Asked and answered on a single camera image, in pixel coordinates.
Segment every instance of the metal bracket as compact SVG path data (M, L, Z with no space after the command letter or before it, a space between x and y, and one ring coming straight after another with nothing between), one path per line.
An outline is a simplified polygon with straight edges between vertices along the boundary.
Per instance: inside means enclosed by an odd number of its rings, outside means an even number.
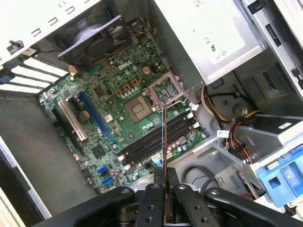
M186 213L190 226L219 227L204 200L197 198L190 186L179 184L174 186L173 191L180 206Z

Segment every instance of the mounting screw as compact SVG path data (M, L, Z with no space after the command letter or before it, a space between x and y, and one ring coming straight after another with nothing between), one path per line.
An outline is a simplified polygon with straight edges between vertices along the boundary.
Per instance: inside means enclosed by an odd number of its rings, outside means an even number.
M214 189L214 190L211 190L210 193L213 194L213 195L218 195L219 191Z
M186 186L184 184L179 185L179 189L186 189Z
M128 190L128 189L123 189L123 190L121 191L121 193L122 193L122 194L128 194L128 193L129 193L129 190Z
M154 185L151 186L151 188L153 188L153 189L159 188L159 185L158 184L154 184Z

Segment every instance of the blue pci slot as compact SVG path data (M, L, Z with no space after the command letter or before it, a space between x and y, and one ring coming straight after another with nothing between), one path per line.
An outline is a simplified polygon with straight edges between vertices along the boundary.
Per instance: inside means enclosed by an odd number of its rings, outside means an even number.
M79 98L84 102L90 116L94 119L97 126L100 128L101 132L104 133L111 141L113 141L113 138L108 133L104 123L99 118L97 112L95 111L94 107L92 106L92 104L90 103L89 99L87 98L86 94L83 91L79 92Z

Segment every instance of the ce marking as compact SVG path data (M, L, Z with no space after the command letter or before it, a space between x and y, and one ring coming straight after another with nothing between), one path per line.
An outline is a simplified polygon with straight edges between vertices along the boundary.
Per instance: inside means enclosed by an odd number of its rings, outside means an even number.
M205 41L206 45L212 44L212 42L209 41L209 38L205 38L204 41Z

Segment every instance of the black ram slot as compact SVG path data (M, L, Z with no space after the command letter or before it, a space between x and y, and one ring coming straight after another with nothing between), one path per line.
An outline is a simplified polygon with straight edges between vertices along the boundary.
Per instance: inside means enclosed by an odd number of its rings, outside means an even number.
M167 127L169 128L172 125L178 124L180 121L183 121L183 118L187 115L188 113L183 113L178 115L177 117L175 117L174 119L170 120L168 122ZM123 155L129 151L132 151L133 149L137 148L138 146L145 144L146 141L148 141L149 139L152 139L158 135L162 134L162 130L161 127L155 129L154 131L152 131L151 133L147 134L146 136L142 137L141 139L137 140L135 143L127 146L126 148L124 148L119 155Z
M169 127L167 129L168 137L173 134L175 131L183 128L183 127L189 127L190 124L188 121L183 120L181 124L173 125L173 127ZM155 144L161 144L162 143L162 133L158 135L157 137L153 137L151 140L146 141L142 146L137 146L135 149L130 151L128 155L126 156L127 159L137 156L137 153L140 154L142 150L146 151L150 147L153 147Z
M178 138L180 138L181 136L183 136L186 132L188 132L190 130L190 127L187 128L183 128L181 130L178 130L175 134L171 135L170 137L168 137L167 142L168 143L172 143L173 141L177 140ZM139 153L137 156L135 156L134 158L128 159L129 163L137 163L140 162L142 159L148 157L149 155L151 155L153 152L155 152L156 150L159 150L161 148L161 143L156 143L154 145L154 147L148 149L148 150L144 150L144 152Z
M70 129L70 124L67 121L64 120L64 118L61 116L61 114L57 110L57 108L53 109L53 114L57 118L59 126L62 127L62 129L64 130L64 132L68 136L68 138L70 138L71 143L74 145L74 147L77 148L78 151L82 155L84 155L81 144L79 143L79 141L77 141L77 139L75 138L75 135L71 132L72 130Z
M195 120L189 121L189 122L186 121L185 124L176 126L173 129L171 128L170 131L168 130L168 137L167 137L168 143L171 143L171 142L177 140L182 135L184 135L184 133L189 131L191 129L190 126L194 122L195 122ZM152 154L154 151L160 149L161 148L161 141L162 141L161 136L155 138L154 140L148 141L147 146L137 148L137 149L131 151L128 154L128 156L125 157L125 162L128 163L128 164L131 164L131 163L136 163L136 162L141 161L145 157Z

